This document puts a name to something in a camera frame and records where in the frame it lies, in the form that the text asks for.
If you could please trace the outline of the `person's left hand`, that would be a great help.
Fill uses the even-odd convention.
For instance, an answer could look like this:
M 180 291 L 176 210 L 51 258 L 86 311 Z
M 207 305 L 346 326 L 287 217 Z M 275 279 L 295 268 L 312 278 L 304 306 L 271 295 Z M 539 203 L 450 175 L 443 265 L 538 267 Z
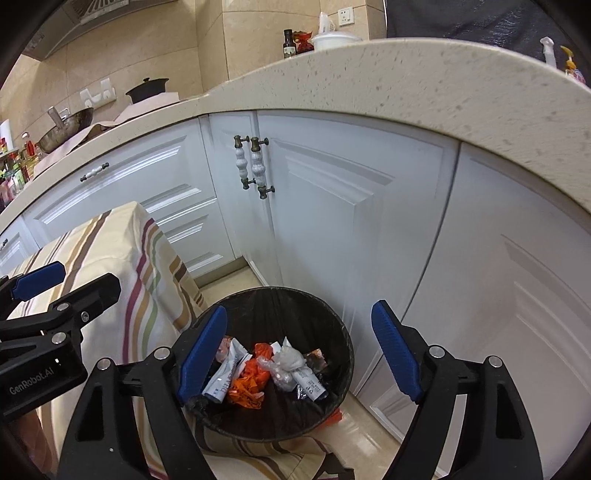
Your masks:
M 14 421 L 11 429 L 32 463 L 43 473 L 52 471 L 53 455 L 35 411 Z

